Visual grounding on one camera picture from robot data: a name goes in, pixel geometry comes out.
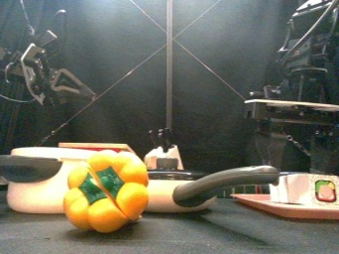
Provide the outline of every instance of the table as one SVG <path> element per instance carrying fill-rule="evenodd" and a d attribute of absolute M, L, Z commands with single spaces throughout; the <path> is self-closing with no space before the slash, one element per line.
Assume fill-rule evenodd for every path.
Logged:
<path fill-rule="evenodd" d="M 117 232 L 77 230 L 62 214 L 20 213 L 0 190 L 0 253 L 337 253 L 339 221 L 296 220 L 232 198 L 185 214 L 148 213 Z"/>

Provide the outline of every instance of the black curtain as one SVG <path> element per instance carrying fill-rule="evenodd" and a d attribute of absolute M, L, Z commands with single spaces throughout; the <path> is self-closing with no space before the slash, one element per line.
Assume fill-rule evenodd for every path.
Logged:
<path fill-rule="evenodd" d="M 243 117 L 244 100 L 251 91 L 280 82 L 272 66 L 296 2 L 173 1 L 172 132 L 188 169 L 213 172 L 259 164 L 255 122 Z M 2 153 L 34 146 L 73 118 L 44 146 L 126 143 L 142 157 L 152 148 L 148 130 L 165 127 L 166 1 L 24 4 L 36 33 L 49 27 L 58 36 L 60 50 L 49 65 L 66 68 L 97 95 L 104 94 L 74 118 L 84 101 L 52 107 L 1 99 L 1 140 L 10 140 L 2 143 Z M 61 9 L 66 15 L 50 22 Z M 24 52 L 32 38 L 20 0 L 1 1 L 0 15 L 0 47 Z M 1 93 L 14 89 L 20 92 L 13 96 L 29 98 L 22 81 L 10 87 L 1 84 Z M 12 124 L 2 125 L 8 119 Z"/>

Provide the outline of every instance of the pot handle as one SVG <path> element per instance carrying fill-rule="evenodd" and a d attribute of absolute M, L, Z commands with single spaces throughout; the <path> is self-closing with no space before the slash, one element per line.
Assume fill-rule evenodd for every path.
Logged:
<path fill-rule="evenodd" d="M 177 186 L 172 198 L 177 205 L 194 207 L 212 198 L 224 188 L 275 184 L 279 170 L 272 166 L 251 166 L 224 170 Z"/>
<path fill-rule="evenodd" d="M 0 176 L 14 183 L 40 182 L 58 172 L 61 164 L 52 158 L 1 155 Z"/>

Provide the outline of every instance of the pot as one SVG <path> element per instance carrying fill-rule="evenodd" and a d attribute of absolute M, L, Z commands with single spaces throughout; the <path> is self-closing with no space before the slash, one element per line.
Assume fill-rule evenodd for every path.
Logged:
<path fill-rule="evenodd" d="M 1 156 L 0 175 L 8 180 L 9 207 L 29 213 L 64 213 L 69 172 L 93 153 L 72 148 L 26 147 Z"/>
<path fill-rule="evenodd" d="M 265 185 L 277 181 L 279 171 L 271 166 L 243 167 L 204 175 L 200 172 L 149 171 L 150 212 L 192 212 L 215 202 L 224 188 Z"/>
<path fill-rule="evenodd" d="M 9 207 L 29 213 L 64 213 L 69 172 L 93 153 L 34 147 L 13 149 L 10 156 L 0 156 L 0 175 L 9 182 Z M 224 188 L 275 183 L 279 171 L 271 166 L 243 167 L 209 175 L 185 170 L 152 170 L 148 176 L 145 211 L 192 212 L 211 206 Z"/>

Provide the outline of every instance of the bell pepper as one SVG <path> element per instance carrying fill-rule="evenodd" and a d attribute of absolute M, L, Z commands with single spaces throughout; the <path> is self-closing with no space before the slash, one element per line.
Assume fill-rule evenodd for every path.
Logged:
<path fill-rule="evenodd" d="M 148 202 L 146 168 L 129 152 L 94 153 L 70 171 L 64 198 L 74 227 L 108 233 L 136 221 Z"/>

